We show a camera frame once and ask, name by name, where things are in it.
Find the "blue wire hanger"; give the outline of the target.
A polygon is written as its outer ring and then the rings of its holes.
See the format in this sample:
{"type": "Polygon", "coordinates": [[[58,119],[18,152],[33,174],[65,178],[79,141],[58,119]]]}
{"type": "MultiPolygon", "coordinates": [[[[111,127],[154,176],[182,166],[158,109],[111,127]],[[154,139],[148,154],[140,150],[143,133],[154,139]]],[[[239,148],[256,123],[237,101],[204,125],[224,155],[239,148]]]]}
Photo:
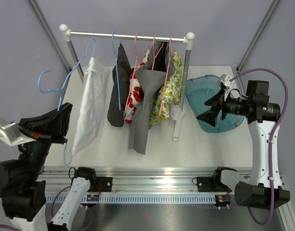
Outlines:
{"type": "Polygon", "coordinates": [[[60,88],[43,90],[42,87],[41,87],[42,77],[43,77],[44,74],[46,74],[48,72],[51,72],[51,70],[43,71],[43,72],[40,73],[40,75],[38,77],[38,89],[39,89],[39,91],[41,93],[50,93],[50,92],[53,92],[53,93],[55,93],[55,94],[57,94],[59,96],[59,102],[58,102],[56,111],[60,111],[60,109],[62,107],[62,103],[63,103],[63,100],[64,100],[64,94],[65,94],[65,91],[66,91],[66,85],[69,82],[69,79],[70,79],[71,74],[75,71],[75,69],[77,69],[79,67],[79,65],[81,64],[82,60],[88,56],[89,47],[90,47],[91,43],[94,43],[94,47],[93,47],[93,51],[92,51],[92,57],[94,57],[97,43],[96,43],[96,40],[94,38],[92,38],[89,41],[89,43],[88,43],[88,45],[86,47],[85,55],[83,55],[79,61],[76,61],[75,66],[67,74],[67,76],[65,77],[64,82],[63,82],[63,84],[62,84],[62,86],[60,88]]]}
{"type": "Polygon", "coordinates": [[[112,32],[112,46],[113,46],[113,52],[114,52],[114,57],[115,57],[115,79],[116,79],[116,85],[117,85],[117,94],[118,94],[118,109],[121,111],[121,100],[120,100],[120,87],[119,87],[119,77],[118,77],[118,65],[117,65],[117,58],[118,54],[115,49],[115,32],[112,32]]]}

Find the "dark grey dotted skirt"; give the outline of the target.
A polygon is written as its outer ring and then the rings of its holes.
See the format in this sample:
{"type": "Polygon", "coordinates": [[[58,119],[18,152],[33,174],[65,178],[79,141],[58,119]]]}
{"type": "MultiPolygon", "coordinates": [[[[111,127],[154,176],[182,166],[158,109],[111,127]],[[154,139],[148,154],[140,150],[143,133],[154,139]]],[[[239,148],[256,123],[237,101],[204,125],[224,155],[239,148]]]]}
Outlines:
{"type": "Polygon", "coordinates": [[[123,127],[124,110],[129,93],[129,80],[132,69],[123,44],[118,47],[117,65],[112,70],[113,88],[107,120],[113,127],[123,127]]]}

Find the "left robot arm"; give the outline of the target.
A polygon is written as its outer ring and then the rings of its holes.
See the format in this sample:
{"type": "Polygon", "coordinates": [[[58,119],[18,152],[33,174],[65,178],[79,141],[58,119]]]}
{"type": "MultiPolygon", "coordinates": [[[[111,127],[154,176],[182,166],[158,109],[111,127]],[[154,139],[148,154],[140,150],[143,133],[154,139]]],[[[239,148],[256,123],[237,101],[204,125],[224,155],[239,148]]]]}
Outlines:
{"type": "Polygon", "coordinates": [[[96,171],[79,167],[62,206],[46,222],[46,182],[38,181],[52,144],[66,144],[73,105],[64,103],[43,115],[19,123],[0,118],[0,140],[16,146],[15,160],[0,162],[0,198],[5,216],[22,231],[69,231],[83,196],[97,187],[96,171]]]}

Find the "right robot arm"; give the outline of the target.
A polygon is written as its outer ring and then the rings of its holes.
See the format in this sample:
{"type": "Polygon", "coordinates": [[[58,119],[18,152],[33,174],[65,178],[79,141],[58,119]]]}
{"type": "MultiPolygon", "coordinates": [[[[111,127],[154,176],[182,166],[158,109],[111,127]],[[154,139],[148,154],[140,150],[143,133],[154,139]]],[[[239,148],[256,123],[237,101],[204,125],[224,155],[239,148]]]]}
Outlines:
{"type": "Polygon", "coordinates": [[[250,80],[245,99],[229,96],[229,81],[220,80],[218,85],[219,92],[205,102],[210,109],[197,119],[215,126],[219,114],[222,120],[228,114],[244,116],[252,139],[253,163],[248,180],[233,168],[218,167],[212,186],[218,191],[228,187],[239,206],[272,211],[290,200],[290,192],[282,188],[278,168],[277,138],[283,110],[278,104],[269,102],[267,81],[250,80]]]}

